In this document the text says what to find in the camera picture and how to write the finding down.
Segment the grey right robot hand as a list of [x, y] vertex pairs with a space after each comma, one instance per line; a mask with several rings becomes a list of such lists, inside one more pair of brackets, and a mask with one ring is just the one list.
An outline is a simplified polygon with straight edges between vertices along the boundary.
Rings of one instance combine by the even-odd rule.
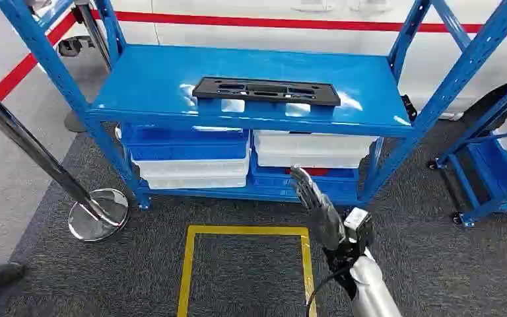
[[342, 219], [329, 197], [324, 194], [316, 181], [300, 166], [293, 165], [290, 175], [301, 204], [310, 216], [310, 230], [316, 240], [328, 250], [337, 250], [346, 239]]

